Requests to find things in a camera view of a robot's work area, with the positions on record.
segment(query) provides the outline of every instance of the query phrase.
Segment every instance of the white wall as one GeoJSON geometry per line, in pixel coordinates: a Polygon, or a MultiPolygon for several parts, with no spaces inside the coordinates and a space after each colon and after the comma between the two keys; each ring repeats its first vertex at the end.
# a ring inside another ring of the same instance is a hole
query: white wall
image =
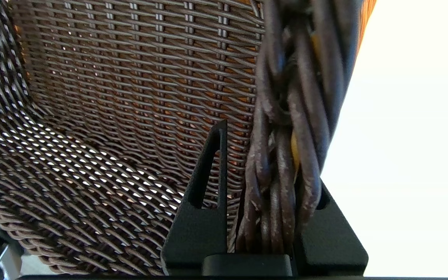
{"type": "Polygon", "coordinates": [[[448,2],[378,0],[322,178],[366,276],[448,276],[448,2]]]}

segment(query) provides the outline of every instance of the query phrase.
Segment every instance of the wicker chair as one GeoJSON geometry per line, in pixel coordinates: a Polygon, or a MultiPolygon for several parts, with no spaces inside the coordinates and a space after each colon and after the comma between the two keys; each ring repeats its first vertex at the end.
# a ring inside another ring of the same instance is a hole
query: wicker chair
{"type": "Polygon", "coordinates": [[[56,273],[162,275],[160,249],[220,119],[229,123],[231,227],[261,6],[0,0],[1,228],[56,273]]]}

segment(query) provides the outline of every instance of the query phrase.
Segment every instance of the orange fabric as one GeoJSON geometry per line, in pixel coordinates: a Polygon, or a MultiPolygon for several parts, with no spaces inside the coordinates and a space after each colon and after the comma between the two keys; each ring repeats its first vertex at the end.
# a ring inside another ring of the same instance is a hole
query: orange fabric
{"type": "Polygon", "coordinates": [[[360,30],[359,30],[359,46],[361,47],[362,38],[364,37],[364,31],[368,25],[369,17],[371,16],[373,9],[375,8],[376,0],[364,0],[360,13],[360,30]]]}

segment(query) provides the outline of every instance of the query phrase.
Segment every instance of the brown wicker weave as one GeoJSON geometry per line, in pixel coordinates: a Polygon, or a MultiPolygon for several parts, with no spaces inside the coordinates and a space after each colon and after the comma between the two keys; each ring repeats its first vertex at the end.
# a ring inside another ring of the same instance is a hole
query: brown wicker weave
{"type": "MultiPolygon", "coordinates": [[[[262,18],[255,0],[0,0],[2,229],[57,273],[161,275],[221,119],[231,227],[262,18]]],[[[214,167],[205,207],[217,201],[214,167]]]]}

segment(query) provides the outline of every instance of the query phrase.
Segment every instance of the gray floor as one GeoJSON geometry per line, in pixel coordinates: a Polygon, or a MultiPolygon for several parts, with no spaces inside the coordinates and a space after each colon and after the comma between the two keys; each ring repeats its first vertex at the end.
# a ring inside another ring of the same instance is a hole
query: gray floor
{"type": "Polygon", "coordinates": [[[35,255],[25,255],[22,261],[22,275],[53,274],[35,255]]]}

